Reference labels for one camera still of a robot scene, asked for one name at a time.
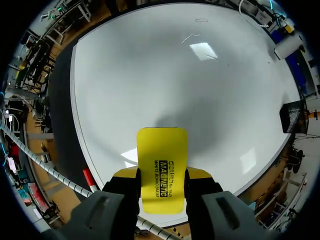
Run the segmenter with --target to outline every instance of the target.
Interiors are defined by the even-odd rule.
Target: yellow whiteboard eraser
[[[179,127],[143,128],[137,134],[143,210],[178,214],[185,203],[188,134]]]

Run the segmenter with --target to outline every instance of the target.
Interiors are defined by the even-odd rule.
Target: red and white pole
[[[95,181],[94,181],[94,178],[89,170],[89,168],[87,169],[84,169],[83,170],[83,174],[84,174],[84,177],[86,179],[86,182],[88,183],[90,189],[91,189],[91,192],[95,192],[95,191],[98,191],[98,188],[97,186],[95,185]]]

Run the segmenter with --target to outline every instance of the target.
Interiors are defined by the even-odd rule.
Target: wire
[[[20,129],[20,124],[19,124],[18,118],[17,118],[14,114],[12,114],[12,113],[11,113],[11,115],[15,118],[16,122],[18,123],[18,128],[17,128],[16,131],[19,131],[19,129]]]
[[[1,146],[2,146],[3,153],[4,153],[4,162],[2,164],[2,167],[4,167],[6,165],[6,161],[7,161],[7,154],[6,154],[5,147],[4,147],[3,143],[1,143]]]
[[[272,0],[269,0],[269,2],[270,2],[270,9],[273,10],[273,9],[274,9],[274,6],[273,6],[273,4],[272,4]]]
[[[239,14],[241,15],[241,17],[244,18],[244,20],[246,20],[248,23],[251,24],[251,22],[249,22],[249,21],[246,19],[246,17],[243,15],[243,13],[241,12],[241,5],[242,5],[243,2],[244,2],[244,0],[241,0],[240,3],[239,3],[239,8],[238,8]],[[259,23],[257,23],[257,25],[260,26],[260,27],[262,27],[262,28],[268,28],[268,27],[269,27],[268,24],[259,24]]]
[[[4,111],[5,111],[5,110],[15,110],[15,111],[19,111],[19,112],[24,112],[24,111],[22,111],[22,110],[20,110],[20,109],[13,108],[13,107],[7,107],[6,109],[4,109]]]
[[[4,121],[0,121],[0,129],[3,129],[3,131],[9,136],[9,138],[14,141],[14,143],[31,159],[33,160],[36,164],[38,164],[40,167],[42,167],[47,173],[50,175],[54,176],[56,179],[58,179],[60,182],[74,190],[75,192],[81,194],[82,196],[88,198],[90,197],[93,193],[86,190],[85,188],[75,184],[74,182],[70,181],[68,178],[54,170],[52,167],[50,167],[48,164],[46,164],[44,161],[40,160],[39,157],[37,157],[32,151],[30,151],[29,148],[27,148],[26,145],[22,141],[19,140],[15,136],[15,134],[4,124]],[[149,231],[155,234],[156,236],[166,239],[166,240],[179,240],[180,238],[172,235],[170,232],[167,232],[165,229],[149,222],[148,220],[138,216],[137,217],[137,224],[141,226],[150,226]]]
[[[92,192],[70,181],[68,178],[66,178],[65,176],[63,176],[62,174],[54,170],[52,167],[50,167],[48,164],[42,161],[39,157],[37,157],[33,152],[30,151],[29,148],[27,148],[26,145],[24,145],[22,141],[19,140],[19,138],[15,136],[15,134],[5,125],[3,121],[0,122],[0,127],[30,159],[32,159],[35,163],[37,163],[50,175],[54,176],[60,182],[62,182],[63,184],[65,184],[66,186],[68,186],[69,188],[71,188],[72,190],[74,190],[75,192],[81,194],[86,198],[88,198],[92,194]]]

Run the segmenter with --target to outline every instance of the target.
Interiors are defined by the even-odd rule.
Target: white spiral cable wrap
[[[174,235],[171,232],[168,232],[167,230],[153,224],[148,220],[145,220],[143,217],[138,216],[137,225],[145,228],[146,230],[158,236],[159,238],[162,238],[165,240],[181,240],[180,237]]]
[[[42,161],[39,157],[37,157],[32,151],[30,151],[29,148],[27,148],[26,145],[23,144],[22,141],[19,140],[15,136],[15,134],[4,124],[4,122],[0,121],[0,127],[1,129],[12,139],[12,141],[15,142],[15,144],[25,153],[28,155],[30,159],[32,159],[34,162],[36,162],[40,167],[42,167],[46,172],[54,176],[56,179],[58,179],[60,182],[71,188],[72,190],[76,191],[77,193],[81,194],[82,196],[88,198],[92,192],[84,189],[83,187],[75,184],[73,181],[70,181],[68,178],[54,170],[52,167],[47,165],[44,161]]]
[[[72,190],[76,191],[77,193],[81,194],[82,196],[88,198],[93,193],[84,189],[83,187],[75,184],[73,181],[70,181],[65,176],[61,175],[59,172],[54,170],[52,167],[47,165],[44,161],[42,161],[39,157],[37,157],[32,151],[22,141],[20,141],[15,134],[4,124],[4,121],[0,120],[0,128],[15,142],[15,144],[25,153],[28,155],[30,159],[36,162],[40,167],[42,167],[46,172],[54,176],[60,182],[71,188]],[[152,222],[138,216],[137,224],[145,227],[154,235],[165,239],[165,240],[180,240],[179,237],[172,235],[170,232],[166,231],[165,229],[153,224]]]

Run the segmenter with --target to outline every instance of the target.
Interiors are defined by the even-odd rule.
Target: white cylinder
[[[302,44],[300,33],[295,31],[294,34],[287,36],[275,46],[274,53],[279,59],[285,59],[298,50]]]

